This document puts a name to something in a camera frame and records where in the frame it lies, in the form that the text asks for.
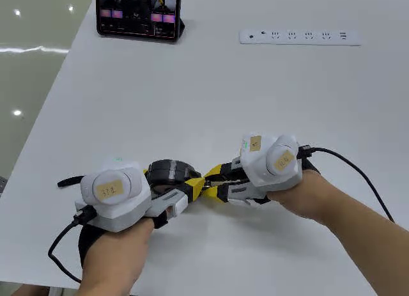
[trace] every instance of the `tablet screen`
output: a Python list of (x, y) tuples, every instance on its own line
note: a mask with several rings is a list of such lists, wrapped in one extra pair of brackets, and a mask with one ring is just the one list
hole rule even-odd
[(98, 0), (101, 32), (174, 38), (177, 0)]

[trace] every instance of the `black wire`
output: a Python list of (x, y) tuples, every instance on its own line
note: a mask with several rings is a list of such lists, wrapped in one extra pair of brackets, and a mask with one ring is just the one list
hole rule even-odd
[(57, 264), (58, 268), (63, 271), (64, 274), (66, 274), (68, 277), (73, 279), (74, 281), (77, 281), (78, 283), (81, 283), (81, 280), (75, 277), (73, 274), (71, 274), (64, 266), (63, 264), (57, 259), (56, 256), (53, 255), (53, 251), (58, 245), (59, 241), (66, 235), (72, 228), (78, 226), (77, 221), (72, 221), (65, 229), (56, 237), (56, 239), (53, 241), (50, 249), (49, 249), (49, 258), (54, 261), (55, 264)]
[(372, 182), (370, 181), (370, 179), (367, 177), (367, 175), (365, 175), (365, 173), (360, 170), (360, 168), (358, 166), (356, 166), (353, 162), (351, 162), (350, 160), (346, 159), (345, 157), (343, 157), (341, 154), (336, 153), (335, 151), (329, 150), (329, 149), (325, 149), (325, 148), (316, 148), (313, 147), (310, 150), (311, 152), (325, 152), (325, 153), (329, 153), (332, 154), (333, 156), (337, 157), (338, 159), (343, 160), (345, 163), (347, 163), (349, 166), (351, 166), (353, 169), (355, 169), (356, 171), (359, 172), (359, 174), (365, 179), (366, 183), (368, 183), (369, 187), (372, 189), (373, 193), (375, 194), (377, 200), (379, 201), (379, 203), (381, 204), (383, 210), (385, 211), (387, 217), (389, 218), (390, 221), (395, 222), (392, 215), (389, 213), (385, 203), (383, 203), (381, 196), (379, 196), (378, 191), (375, 189), (375, 186), (372, 184)]

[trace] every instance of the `handwritten label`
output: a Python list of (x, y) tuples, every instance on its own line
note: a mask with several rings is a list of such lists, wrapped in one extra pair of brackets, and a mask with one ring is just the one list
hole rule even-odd
[(293, 159), (294, 155), (287, 150), (280, 156), (278, 160), (275, 161), (274, 167), (278, 171), (283, 171)]
[(123, 186), (121, 180), (114, 180), (112, 182), (96, 186), (96, 195), (101, 201), (120, 194), (123, 194)]
[(261, 136), (250, 137), (250, 152), (259, 151), (261, 149)]

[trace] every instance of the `forearm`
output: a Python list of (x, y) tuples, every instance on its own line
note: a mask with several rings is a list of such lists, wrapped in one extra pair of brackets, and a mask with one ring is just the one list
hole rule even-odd
[(77, 296), (126, 296), (129, 291), (115, 282), (81, 283)]
[(334, 189), (323, 217), (378, 295), (409, 291), (409, 232)]

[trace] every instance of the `black cable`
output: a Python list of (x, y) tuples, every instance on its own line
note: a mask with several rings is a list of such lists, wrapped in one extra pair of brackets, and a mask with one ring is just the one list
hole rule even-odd
[(59, 269), (63, 271), (64, 274), (66, 274), (68, 277), (73, 279), (74, 281), (77, 281), (78, 283), (81, 283), (81, 280), (75, 277), (73, 274), (71, 274), (65, 267), (64, 265), (58, 260), (56, 256), (53, 255), (53, 251), (58, 245), (59, 241), (74, 227), (78, 226), (79, 223), (76, 220), (73, 220), (65, 229), (56, 237), (56, 239), (53, 241), (50, 249), (49, 249), (49, 258), (54, 261), (54, 263), (58, 266)]
[(383, 211), (385, 211), (387, 217), (389, 218), (390, 221), (395, 222), (392, 215), (389, 213), (388, 208), (386, 207), (385, 203), (383, 202), (381, 196), (378, 194), (378, 191), (375, 189), (375, 186), (372, 184), (372, 182), (370, 181), (370, 179), (367, 177), (367, 175), (365, 175), (365, 173), (358, 167), (356, 166), (353, 162), (351, 162), (350, 160), (346, 159), (345, 157), (343, 157), (341, 154), (336, 153), (335, 151), (329, 150), (329, 149), (325, 149), (325, 148), (316, 148), (316, 147), (312, 147), (311, 149), (309, 149), (309, 153), (311, 154), (312, 152), (325, 152), (325, 153), (329, 153), (335, 157), (337, 157), (338, 159), (343, 160), (345, 163), (347, 163), (349, 166), (351, 166), (353, 169), (355, 169), (356, 171), (359, 172), (359, 174), (365, 179), (366, 183), (368, 183), (369, 187), (372, 189), (373, 193), (375, 194), (377, 200), (379, 201), (379, 204), (381, 204), (381, 207), (383, 208)]
[(86, 205), (82, 209), (80, 209), (75, 215), (74, 215), (74, 220), (67, 226), (61, 233), (56, 237), (56, 239), (53, 241), (51, 244), (51, 247), (49, 249), (48, 255), (49, 258), (54, 261), (54, 263), (58, 266), (59, 269), (62, 270), (64, 274), (66, 274), (68, 277), (73, 279), (74, 281), (81, 283), (81, 280), (75, 277), (73, 274), (71, 274), (65, 267), (64, 265), (58, 260), (56, 256), (53, 255), (53, 251), (57, 247), (58, 243), (61, 241), (61, 239), (74, 227), (78, 226), (79, 224), (85, 225), (87, 222), (90, 220), (94, 219), (96, 217), (96, 210), (94, 209), (93, 206), (91, 205)]

